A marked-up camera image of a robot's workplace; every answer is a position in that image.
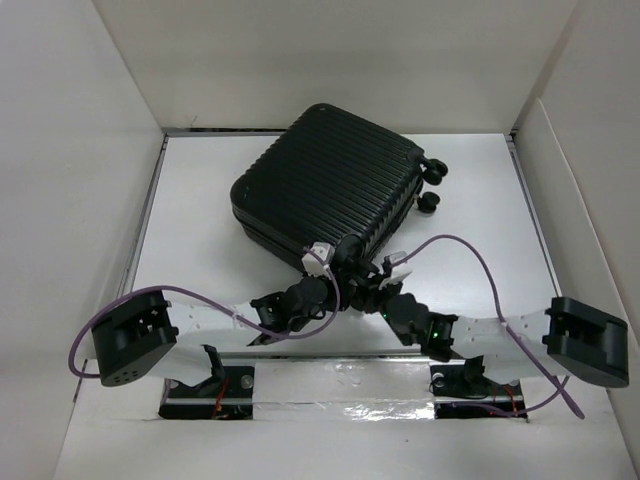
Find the black hard-shell suitcase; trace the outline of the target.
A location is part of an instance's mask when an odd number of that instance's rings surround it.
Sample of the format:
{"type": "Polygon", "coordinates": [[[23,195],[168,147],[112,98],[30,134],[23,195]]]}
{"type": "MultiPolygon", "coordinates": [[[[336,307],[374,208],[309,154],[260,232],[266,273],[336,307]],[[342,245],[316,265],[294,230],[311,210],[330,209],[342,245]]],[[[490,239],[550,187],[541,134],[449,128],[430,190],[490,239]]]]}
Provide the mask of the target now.
{"type": "Polygon", "coordinates": [[[320,103],[309,107],[230,190],[245,234],[296,270],[305,247],[352,237],[371,260],[425,183],[447,165],[408,138],[320,103]]]}

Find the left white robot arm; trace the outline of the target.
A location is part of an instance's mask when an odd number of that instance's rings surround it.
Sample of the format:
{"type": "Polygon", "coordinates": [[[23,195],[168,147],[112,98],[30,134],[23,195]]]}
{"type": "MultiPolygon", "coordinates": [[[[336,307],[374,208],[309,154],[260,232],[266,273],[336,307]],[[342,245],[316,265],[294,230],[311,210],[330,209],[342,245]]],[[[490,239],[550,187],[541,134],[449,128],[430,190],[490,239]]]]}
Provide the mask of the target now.
{"type": "Polygon", "coordinates": [[[284,291],[240,305],[171,285],[130,292],[89,322],[98,379],[112,388],[153,376],[212,396],[227,377],[222,351],[317,337],[354,306],[357,290],[354,277],[321,267],[284,291]]]}

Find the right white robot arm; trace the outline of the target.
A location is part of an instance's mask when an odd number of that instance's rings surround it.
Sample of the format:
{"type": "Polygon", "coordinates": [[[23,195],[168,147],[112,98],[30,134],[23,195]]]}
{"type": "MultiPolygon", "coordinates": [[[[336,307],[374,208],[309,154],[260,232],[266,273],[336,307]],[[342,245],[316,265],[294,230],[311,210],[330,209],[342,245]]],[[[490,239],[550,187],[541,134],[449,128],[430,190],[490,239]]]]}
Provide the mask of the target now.
{"type": "Polygon", "coordinates": [[[381,314],[402,345],[432,360],[464,361],[462,381],[474,393],[545,374],[605,388],[629,384],[626,322],[570,297],[532,314],[472,318],[434,312],[377,275],[356,287],[349,305],[381,314]]]}

